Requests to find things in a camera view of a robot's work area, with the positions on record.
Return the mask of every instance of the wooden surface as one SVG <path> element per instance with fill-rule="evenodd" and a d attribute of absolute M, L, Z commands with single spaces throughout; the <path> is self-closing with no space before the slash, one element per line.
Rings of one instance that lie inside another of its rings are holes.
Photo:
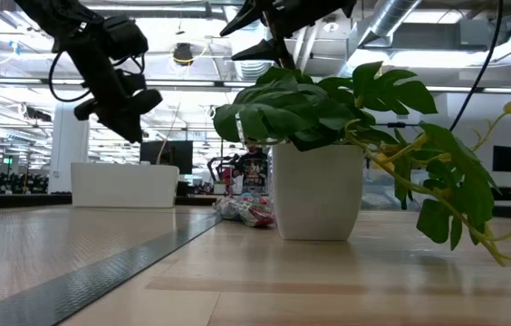
<path fill-rule="evenodd" d="M 450 252 L 412 213 L 362 212 L 348 242 L 223 222 L 67 325 L 511 325 L 511 264 L 463 234 Z M 494 233 L 511 229 L 495 219 Z M 511 241 L 500 245 L 511 254 Z"/>

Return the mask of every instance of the monitor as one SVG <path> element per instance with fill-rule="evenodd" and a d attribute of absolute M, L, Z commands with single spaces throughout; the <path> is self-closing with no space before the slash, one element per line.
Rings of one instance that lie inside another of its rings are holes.
<path fill-rule="evenodd" d="M 146 141 L 140 144 L 140 161 L 157 164 L 157 156 L 163 146 L 163 141 Z M 193 173 L 193 141 L 168 140 L 161 153 L 160 164 L 176 166 L 179 174 Z"/>
<path fill-rule="evenodd" d="M 493 170 L 496 172 L 511 172 L 511 147 L 493 147 Z"/>

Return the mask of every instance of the black robotic arm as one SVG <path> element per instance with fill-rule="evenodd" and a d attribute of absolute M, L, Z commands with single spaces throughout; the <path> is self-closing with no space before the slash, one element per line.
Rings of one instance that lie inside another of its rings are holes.
<path fill-rule="evenodd" d="M 87 120 L 96 113 L 100 123 L 129 142 L 142 142 L 140 115 L 157 106 L 161 96 L 156 90 L 147 90 L 143 71 L 115 70 L 109 60 L 144 60 L 149 45 L 139 27 L 126 16 L 104 18 L 78 0 L 15 1 L 54 38 L 53 52 L 70 55 L 84 79 L 82 86 L 92 92 L 92 99 L 74 109 L 76 118 Z"/>

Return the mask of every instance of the dark gray strip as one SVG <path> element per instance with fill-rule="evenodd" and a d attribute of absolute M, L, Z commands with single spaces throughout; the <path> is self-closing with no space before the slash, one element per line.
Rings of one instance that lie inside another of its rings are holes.
<path fill-rule="evenodd" d="M 215 216 L 115 254 L 0 301 L 0 326 L 53 325 L 128 281 L 201 235 L 221 220 Z"/>

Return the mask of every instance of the potted plant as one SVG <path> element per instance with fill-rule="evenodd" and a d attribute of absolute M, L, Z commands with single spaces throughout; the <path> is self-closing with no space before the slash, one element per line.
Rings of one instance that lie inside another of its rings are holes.
<path fill-rule="evenodd" d="M 348 238 L 360 209 L 366 156 L 394 177 L 403 208 L 412 192 L 431 196 L 423 202 L 417 228 L 432 241 L 450 241 L 455 249 L 464 225 L 473 243 L 480 242 L 500 264 L 511 259 L 495 244 L 511 233 L 495 237 L 487 225 L 496 185 L 474 154 L 487 136 L 468 148 L 431 123 L 421 122 L 422 133 L 411 142 L 397 130 L 392 136 L 375 129 L 368 110 L 437 113 L 413 72 L 393 69 L 377 77 L 380 68 L 381 62 L 367 63 L 351 78 L 319 82 L 298 70 L 271 68 L 232 104 L 217 108 L 214 126 L 223 139 L 240 141 L 239 124 L 246 138 L 274 146 L 273 189 L 282 237 Z M 488 132 L 507 114 L 511 102 Z M 412 165 L 429 172 L 422 185 L 410 181 Z"/>

